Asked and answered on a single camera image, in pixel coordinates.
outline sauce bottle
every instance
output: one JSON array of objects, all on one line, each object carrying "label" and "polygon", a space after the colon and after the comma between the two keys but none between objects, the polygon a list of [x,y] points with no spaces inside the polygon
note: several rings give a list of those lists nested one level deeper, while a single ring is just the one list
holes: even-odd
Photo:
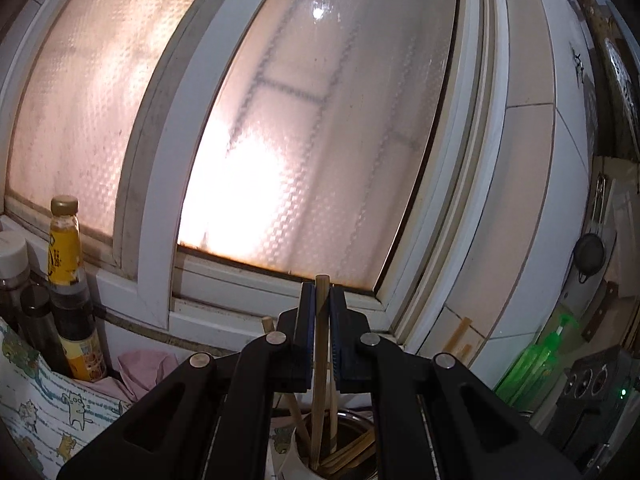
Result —
[{"label": "sauce bottle", "polygon": [[107,368],[82,261],[78,199],[53,197],[51,214],[47,275],[54,322],[73,377],[95,382],[106,377]]},{"label": "sauce bottle", "polygon": [[41,285],[27,285],[20,294],[20,304],[31,346],[54,372],[68,376],[69,366],[53,321],[49,291]]},{"label": "sauce bottle", "polygon": [[0,316],[14,332],[25,336],[20,293],[29,283],[27,241],[20,233],[0,233]]}]

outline patterned fabric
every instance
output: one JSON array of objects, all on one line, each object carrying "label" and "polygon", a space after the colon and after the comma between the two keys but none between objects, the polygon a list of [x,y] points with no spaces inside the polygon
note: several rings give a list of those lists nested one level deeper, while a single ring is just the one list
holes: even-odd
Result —
[{"label": "patterned fabric", "polygon": [[0,416],[36,471],[54,480],[130,404],[52,372],[2,319],[0,344]]}]

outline metal pivot screw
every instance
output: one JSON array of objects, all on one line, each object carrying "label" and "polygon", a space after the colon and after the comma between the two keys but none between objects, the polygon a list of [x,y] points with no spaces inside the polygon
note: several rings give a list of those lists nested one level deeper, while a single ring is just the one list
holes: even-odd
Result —
[{"label": "metal pivot screw", "polygon": [[287,340],[287,335],[282,332],[269,332],[267,334],[267,343],[270,345],[281,345]]},{"label": "metal pivot screw", "polygon": [[204,368],[210,362],[211,356],[209,354],[205,354],[204,352],[194,354],[189,359],[189,364],[194,368]]},{"label": "metal pivot screw", "polygon": [[380,336],[372,332],[365,332],[360,336],[360,342],[363,345],[375,346],[380,342]]},{"label": "metal pivot screw", "polygon": [[442,368],[453,368],[456,364],[456,359],[451,354],[438,354],[436,355],[436,364]]}]

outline yellow bottle label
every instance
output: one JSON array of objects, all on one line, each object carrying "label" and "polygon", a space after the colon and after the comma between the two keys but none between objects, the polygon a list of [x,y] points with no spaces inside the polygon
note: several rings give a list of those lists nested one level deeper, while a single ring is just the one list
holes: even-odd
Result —
[{"label": "yellow bottle label", "polygon": [[95,330],[89,338],[82,341],[69,341],[60,337],[60,342],[74,379],[95,383],[106,377],[107,366]]},{"label": "yellow bottle label", "polygon": [[47,273],[54,285],[73,285],[78,282],[82,266],[80,238],[75,230],[49,233],[49,264]]}]

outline green soap dispenser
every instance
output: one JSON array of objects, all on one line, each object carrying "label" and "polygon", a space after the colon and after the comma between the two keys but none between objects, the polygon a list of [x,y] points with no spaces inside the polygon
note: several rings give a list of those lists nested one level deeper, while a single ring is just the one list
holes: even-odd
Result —
[{"label": "green soap dispenser", "polygon": [[568,323],[578,325],[572,316],[562,314],[555,332],[547,335],[541,344],[533,344],[523,350],[496,386],[495,393],[498,397],[513,406],[518,400],[521,401],[518,404],[522,405],[523,399],[530,399],[535,395],[556,365],[555,354],[562,342],[562,330]]}]

